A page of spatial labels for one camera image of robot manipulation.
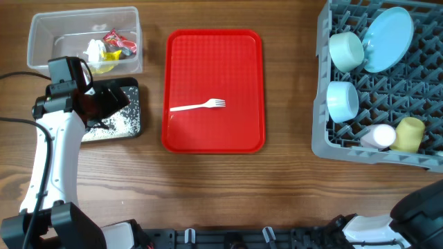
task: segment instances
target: red plastic tray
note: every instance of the red plastic tray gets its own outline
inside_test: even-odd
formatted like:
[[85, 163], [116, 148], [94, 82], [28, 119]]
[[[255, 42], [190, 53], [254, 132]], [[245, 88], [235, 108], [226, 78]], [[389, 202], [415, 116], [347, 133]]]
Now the red plastic tray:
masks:
[[[211, 98], [223, 108], [169, 112]], [[264, 144], [262, 40], [252, 30], [177, 30], [166, 53], [162, 143], [175, 153], [253, 153]]]

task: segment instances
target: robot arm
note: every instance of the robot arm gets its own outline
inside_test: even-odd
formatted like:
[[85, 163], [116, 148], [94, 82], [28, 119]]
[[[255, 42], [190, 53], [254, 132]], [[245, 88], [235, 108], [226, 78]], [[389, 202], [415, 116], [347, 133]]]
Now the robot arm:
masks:
[[[74, 203], [77, 199], [77, 166], [80, 143], [85, 133], [85, 125], [75, 112], [56, 111], [43, 115], [37, 123], [46, 128], [53, 138], [51, 167], [46, 185], [46, 196], [40, 210], [47, 210], [55, 202]], [[37, 202], [37, 193], [42, 182], [46, 156], [46, 138], [37, 129], [37, 151], [35, 153], [33, 175], [28, 192], [21, 203], [20, 212], [32, 213]]]

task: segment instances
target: wooden table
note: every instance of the wooden table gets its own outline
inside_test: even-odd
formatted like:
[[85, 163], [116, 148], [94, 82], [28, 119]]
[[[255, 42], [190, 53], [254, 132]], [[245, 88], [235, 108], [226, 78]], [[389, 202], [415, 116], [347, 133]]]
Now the wooden table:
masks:
[[[38, 12], [134, 5], [141, 18], [144, 69], [133, 76], [144, 86], [143, 134], [82, 145], [80, 151], [80, 207], [98, 225], [132, 218], [144, 228], [325, 225], [338, 214], [389, 213], [405, 195], [442, 178], [418, 167], [348, 163], [312, 153], [316, 25], [325, 0], [44, 2], [0, 4], [1, 74], [28, 70], [28, 33]], [[176, 155], [163, 148], [165, 44], [179, 28], [250, 28], [260, 34], [266, 144], [258, 153]], [[35, 98], [47, 84], [32, 76], [1, 80], [0, 115], [31, 119]], [[0, 123], [0, 219], [19, 211], [35, 144], [34, 127]]]

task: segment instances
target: fork handle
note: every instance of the fork handle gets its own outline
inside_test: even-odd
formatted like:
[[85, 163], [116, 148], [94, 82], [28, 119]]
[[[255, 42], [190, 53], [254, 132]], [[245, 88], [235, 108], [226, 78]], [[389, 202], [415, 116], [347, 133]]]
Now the fork handle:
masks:
[[201, 108], [204, 107], [204, 105], [202, 104], [193, 104], [190, 106], [184, 106], [184, 107], [172, 107], [170, 109], [170, 111], [185, 111], [185, 110], [191, 110], [191, 109], [196, 109], [196, 108]]

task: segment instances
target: clear plastic container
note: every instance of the clear plastic container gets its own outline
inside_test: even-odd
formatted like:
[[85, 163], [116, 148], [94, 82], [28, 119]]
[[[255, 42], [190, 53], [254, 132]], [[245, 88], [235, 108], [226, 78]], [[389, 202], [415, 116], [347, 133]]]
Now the clear plastic container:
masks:
[[[130, 59], [114, 62], [88, 62], [87, 50], [91, 39], [100, 39], [116, 29], [119, 35], [137, 43], [137, 53]], [[100, 8], [39, 13], [33, 17], [28, 40], [28, 66], [49, 76], [48, 60], [76, 56], [89, 67], [114, 67], [102, 75], [141, 73], [143, 70], [143, 36], [135, 7]]]

